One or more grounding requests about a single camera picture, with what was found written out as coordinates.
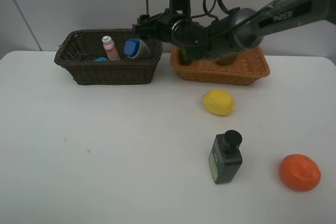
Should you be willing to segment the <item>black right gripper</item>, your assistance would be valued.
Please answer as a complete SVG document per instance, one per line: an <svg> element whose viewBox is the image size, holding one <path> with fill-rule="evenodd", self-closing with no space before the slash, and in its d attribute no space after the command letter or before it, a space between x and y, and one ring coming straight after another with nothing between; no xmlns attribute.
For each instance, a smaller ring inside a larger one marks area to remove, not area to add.
<svg viewBox="0 0 336 224"><path fill-rule="evenodd" d="M184 49L189 58L210 56L210 44L202 44L207 39L206 28L184 14L141 15L132 29L142 39L155 39Z"/></svg>

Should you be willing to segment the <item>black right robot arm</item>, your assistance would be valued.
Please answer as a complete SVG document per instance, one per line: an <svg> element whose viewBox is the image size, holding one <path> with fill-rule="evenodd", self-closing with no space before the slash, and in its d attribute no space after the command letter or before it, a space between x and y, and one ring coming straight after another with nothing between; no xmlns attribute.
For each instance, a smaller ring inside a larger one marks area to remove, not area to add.
<svg viewBox="0 0 336 224"><path fill-rule="evenodd" d="M186 51L188 59L219 60L257 48L264 36L321 20L335 23L335 0L273 0L258 11L227 9L215 0L227 17L207 27L195 22L191 0L170 0L170 6L155 16L141 15L133 31L145 39L171 43Z"/></svg>

